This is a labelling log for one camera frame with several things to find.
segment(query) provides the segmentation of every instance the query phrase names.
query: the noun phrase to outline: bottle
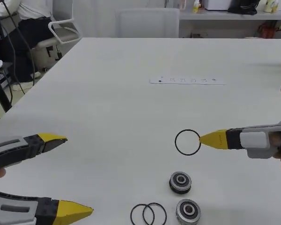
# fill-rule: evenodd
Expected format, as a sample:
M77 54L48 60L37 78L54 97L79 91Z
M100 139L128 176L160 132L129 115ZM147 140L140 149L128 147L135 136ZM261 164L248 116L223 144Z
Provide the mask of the bottle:
M197 13L199 11L199 7L200 7L200 0L195 0L193 4L192 12Z
M275 6L273 7L272 10L273 13L277 12L278 6L279 6L279 0L276 0Z
M180 0L180 2L178 4L178 8L180 10L185 10L185 8L186 8L186 0Z
M275 5L276 5L276 0L267 0L266 1L266 6L264 8L264 11L266 13L273 12L273 9L274 9Z

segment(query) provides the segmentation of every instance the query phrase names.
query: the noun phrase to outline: black rubber o-ring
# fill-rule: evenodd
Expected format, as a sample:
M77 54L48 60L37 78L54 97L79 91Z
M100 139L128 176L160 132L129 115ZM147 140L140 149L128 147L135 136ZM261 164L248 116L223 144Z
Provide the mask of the black rubber o-ring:
M130 221L131 221L131 223L132 223L133 225L135 225L135 223L134 223L134 221L133 221L133 219L132 219L132 213L133 213L133 211L134 211L137 207L139 207L139 206L145 206L145 208L148 207L148 208L152 211L152 213L153 213L153 220L152 220L151 224L148 224L148 225L153 225L153 223L154 223L154 221L155 221L155 213L154 213L153 209L152 209L149 205L147 205L147 204L137 204L136 206L134 206L134 207L132 208L132 210L131 210L131 212L130 212Z
M145 221L145 223L146 223L147 225L152 225L152 224L149 224L149 223L146 221L146 219L145 219L145 211L146 211L146 208L147 208L147 207L150 208L150 205L157 205L157 206L159 206L160 208L163 209L164 214L165 214L165 219L164 219L164 222L163 222L162 225L165 225L165 223L167 222L167 218L168 218L167 211L165 210L165 208L164 208L161 204L156 203L156 202L152 202L152 203L146 205L146 207L145 207L144 210L142 211L142 219Z
M182 131L180 131L180 132L176 135L176 137L175 137L175 147L176 147L177 151L180 152L182 155L185 155L185 156L193 156L194 154L196 154L196 153L200 150L200 148L201 148L201 142L200 142L200 144L199 144L198 149L197 149L195 152L191 153L191 154L186 154L186 153L180 151L180 149L179 149L178 146L177 146L177 138L179 137L180 134L182 134L182 133L185 132L185 131L191 131L191 132L195 133L195 134L199 137L199 139L200 139L200 135L198 134L197 131L195 131L195 130L190 130L190 129L182 130Z

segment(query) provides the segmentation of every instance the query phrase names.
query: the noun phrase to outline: gray plastic part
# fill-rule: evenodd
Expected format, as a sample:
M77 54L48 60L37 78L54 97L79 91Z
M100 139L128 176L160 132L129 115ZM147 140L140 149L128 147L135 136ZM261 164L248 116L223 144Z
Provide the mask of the gray plastic part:
M27 207L28 212L1 210L2 205L9 207ZM0 197L0 225L14 225L33 222L37 211L37 201L18 201Z
M0 147L0 152L4 152L10 149L25 147L28 146L28 143L25 141L23 137L20 136L12 136L12 137L2 137L0 138L0 144L2 143L10 143Z
M273 132L281 132L281 122L273 125L263 125L263 126L255 126L255 127L245 127L242 130L243 133L247 132L264 132L267 138L267 148L264 149L255 149L255 148L247 148L248 157L250 158L270 158L277 151L278 147L271 146L269 141L269 133Z

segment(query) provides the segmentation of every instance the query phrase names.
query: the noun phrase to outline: black pants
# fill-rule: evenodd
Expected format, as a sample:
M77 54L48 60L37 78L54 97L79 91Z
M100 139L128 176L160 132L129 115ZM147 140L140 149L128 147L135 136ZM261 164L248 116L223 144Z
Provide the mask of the black pants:
M39 42L53 37L48 28L49 22L51 22L50 18L39 18L22 20L19 23L19 30L30 49L34 48ZM9 36L15 48L15 75L20 82L30 82L32 81L31 74L34 71L29 59L29 50L17 30L12 31ZM7 37L3 38L0 43L0 60L14 62L14 52ZM9 69L12 78L14 78L13 66Z

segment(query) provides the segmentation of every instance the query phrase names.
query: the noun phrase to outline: black cable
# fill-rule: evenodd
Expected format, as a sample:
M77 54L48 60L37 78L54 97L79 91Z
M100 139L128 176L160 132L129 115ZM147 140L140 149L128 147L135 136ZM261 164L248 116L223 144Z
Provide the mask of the black cable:
M180 132L176 135L176 137L175 137L175 147L176 147L176 149L178 150L178 152L180 152L182 155L185 155L185 156L193 156L194 154L196 154L196 153L200 150L200 148L201 148L201 142L200 142L200 144L199 144L199 146L198 146L198 149L197 149L195 152L191 153L191 154L183 153L182 151L180 151L180 149L179 149L178 146L177 146L177 138L179 137L180 134L182 134L183 132L186 132L186 131L194 132L194 133L199 137L199 140L200 140L200 135L198 134L197 131L195 131L195 130L190 130L190 129L182 130L182 131L180 131Z
M162 225L165 225L165 223L167 222L167 218L168 218L167 211L165 210L165 208L164 208L161 204L156 203L156 202L152 202L152 203L146 205L145 208L143 209L143 211L142 211L142 219L144 220L144 222L145 222L147 225L152 225L152 223L149 224L149 223L147 222L146 218L145 218L145 211L146 211L147 208L150 207L150 205L157 205L157 206L159 206L160 208L163 209L164 214L165 214L165 219L164 219L164 222L163 222Z
M6 32L7 38L8 38L8 40L9 40L9 42L10 42L10 45L11 45L11 47L12 47L12 49L13 49L13 55L14 55L14 64L13 64L13 66L14 66L14 78L15 78L15 81L19 84L19 86L20 86L21 91L23 92L23 94L25 94L25 92L24 92L24 90L23 90L23 88L22 88L22 86L21 86L21 83L19 82L19 80L18 80L18 78L17 78L17 76L16 76L16 74L15 74L15 64L16 64L16 62L15 62L15 48L14 48L14 45L13 45L11 39L10 39L10 36L9 36L8 31L6 30L6 28L5 28L5 27L3 26L3 24L1 23L1 19L0 19L0 26L1 26L1 27L3 28L3 30Z
M33 60L33 55L32 55L30 46L29 46L29 44L27 43L27 41L26 41L26 39L24 38L24 36L23 36L23 34L21 33L21 31L19 30L18 26L15 24L15 21L14 21L12 15L11 15L11 13L10 13L10 11L9 11L9 9L8 9L8 7L7 7L7 5L5 4L4 0L2 0L1 2L3 3L3 5L4 5L4 7L5 7L5 9L6 9L7 13L8 13L8 15L9 15L9 17L10 17L10 19L11 19L11 21L13 22L13 24L14 24L15 28L17 29L17 31L19 32L19 34L20 34L22 40L24 41L25 45L28 47L28 50L29 50L29 53L30 53L30 57L31 57L31 62L32 62L32 68L33 68L33 86L34 86L34 85L35 85L35 82L36 82L36 73L35 73L34 60Z
M153 225L153 223L154 223L154 221L155 221L155 213L154 213L153 209L152 209L149 205L147 205L147 204L137 204L136 206L134 206L134 207L132 208L132 210L131 210L131 212L130 212L130 221L131 221L131 223L132 223L133 225L135 225L135 223L134 223L134 221L133 221L133 219L132 219L132 213L133 213L133 211L134 211L137 207L139 207L139 206L145 206L145 208L149 208L149 209L152 211L152 213L153 213L153 220L152 220L151 224L149 224L149 225Z

